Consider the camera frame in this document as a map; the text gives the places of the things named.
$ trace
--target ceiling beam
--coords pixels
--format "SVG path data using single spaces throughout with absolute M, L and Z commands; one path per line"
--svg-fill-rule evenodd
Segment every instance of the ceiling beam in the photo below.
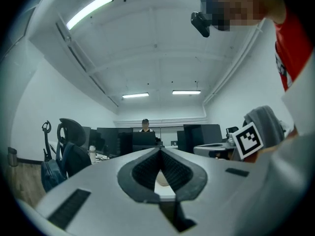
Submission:
M 79 51 L 81 53 L 81 55 L 79 56 L 81 59 L 86 59 L 89 63 L 89 67 L 93 67 L 95 68 L 95 64 L 93 63 L 93 61 L 89 58 L 89 56 L 85 53 L 85 51 L 82 49 L 82 47 L 79 45 L 78 42 L 72 42 L 70 44 L 72 46 L 72 48 L 74 49 L 74 51 L 76 51 L 76 47 L 79 48 Z M 105 94 L 107 95 L 108 89 L 105 87 L 105 85 L 99 80 L 98 77 L 93 77 L 93 79 L 97 82 L 97 84 L 102 88 L 102 90 L 105 92 Z
M 39 32 L 42 22 L 47 17 L 47 11 L 54 6 L 55 1 L 56 0 L 41 0 L 40 5 L 36 7 L 27 27 L 26 36 L 28 39 Z
M 200 9 L 200 2 L 198 2 L 198 0 L 138 0 L 135 2 L 128 2 L 114 8 L 104 6 L 104 8 L 98 9 L 97 16 L 94 17 L 94 23 L 106 24 L 115 19 L 148 10 L 150 7 L 190 9 L 191 12 L 193 12 Z M 90 28 L 90 20 L 83 19 L 78 23 L 78 27 L 73 28 L 71 31 L 75 37 L 85 34 Z
M 231 58 L 226 58 L 224 56 L 207 54 L 207 53 L 198 53 L 198 52 L 190 52 L 190 51 L 166 51 L 166 52 L 147 52 L 135 54 L 123 58 L 116 58 L 112 61 L 92 69 L 88 72 L 89 75 L 94 74 L 96 72 L 101 72 L 107 68 L 113 68 L 120 65 L 126 65 L 133 62 L 139 62 L 142 60 L 156 60 L 156 59 L 167 59 L 167 58 L 180 58 L 180 59 L 188 59 L 188 58 L 199 58 L 199 59 L 207 59 L 207 60 L 218 60 L 224 62 L 231 62 Z
M 149 20 L 150 20 L 150 28 L 151 28 L 151 36 L 153 40 L 154 47 L 156 48 L 158 46 L 158 33 L 156 28 L 156 20 L 153 14 L 152 7 L 149 7 Z

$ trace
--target ceiling light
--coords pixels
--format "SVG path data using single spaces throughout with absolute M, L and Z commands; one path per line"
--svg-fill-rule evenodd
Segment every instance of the ceiling light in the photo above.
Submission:
M 137 93 L 137 94 L 129 94 L 129 95 L 123 95 L 123 98 L 136 98 L 136 97 L 146 97 L 149 96 L 149 94 L 147 92 L 145 93 Z
M 173 94 L 200 94 L 199 90 L 173 90 Z
M 95 0 L 91 2 L 89 5 L 85 6 L 82 10 L 80 10 L 71 20 L 67 23 L 67 28 L 72 29 L 78 22 L 80 22 L 84 17 L 89 15 L 91 12 L 100 8 L 101 6 L 111 2 L 113 0 Z

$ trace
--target white wall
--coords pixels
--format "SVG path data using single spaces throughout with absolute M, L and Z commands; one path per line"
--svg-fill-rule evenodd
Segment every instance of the white wall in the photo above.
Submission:
M 151 106 L 128 106 L 118 108 L 119 120 L 161 120 L 179 118 L 204 117 L 203 108 L 200 103 L 194 105 L 173 105 L 163 107 Z
M 206 106 L 209 122 L 220 125 L 223 137 L 226 128 L 241 128 L 244 116 L 263 105 L 269 105 L 279 120 L 293 127 L 293 119 L 281 100 L 284 89 L 275 61 L 273 23 L 266 21 L 262 30 L 250 57 Z
M 48 138 L 56 142 L 60 118 L 97 128 L 115 127 L 116 115 L 83 94 L 42 59 L 24 91 L 13 122 L 11 146 L 18 151 L 18 157 L 43 160 L 45 143 L 41 126 L 46 120 L 51 122 Z
M 164 146 L 171 146 L 171 141 L 177 141 L 177 131 L 184 130 L 184 127 L 180 128 L 162 128 L 161 140 Z
M 43 54 L 26 38 L 14 46 L 0 64 L 0 151 L 7 154 L 16 109 Z

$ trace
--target black office chair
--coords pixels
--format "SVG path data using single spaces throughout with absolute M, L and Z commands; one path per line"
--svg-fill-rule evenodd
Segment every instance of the black office chair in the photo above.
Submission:
M 61 123 L 58 125 L 57 138 L 63 145 L 61 146 L 61 153 L 63 155 L 64 149 L 67 145 L 74 144 L 67 155 L 65 162 L 65 170 L 68 176 L 71 177 L 78 173 L 85 167 L 91 165 L 91 160 L 86 151 L 82 150 L 80 146 L 85 143 L 85 132 L 82 126 L 71 119 L 60 119 Z M 63 129 L 64 137 L 61 136 L 61 129 Z

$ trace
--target ceiling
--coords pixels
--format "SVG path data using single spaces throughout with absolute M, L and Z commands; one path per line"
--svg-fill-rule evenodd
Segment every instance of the ceiling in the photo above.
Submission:
M 93 0 L 56 0 L 63 22 Z M 243 46 L 249 28 L 204 38 L 190 23 L 199 0 L 114 0 L 80 21 L 72 46 L 92 76 L 117 105 L 201 104 Z M 175 89 L 200 95 L 175 96 Z M 149 97 L 122 99 L 148 92 Z

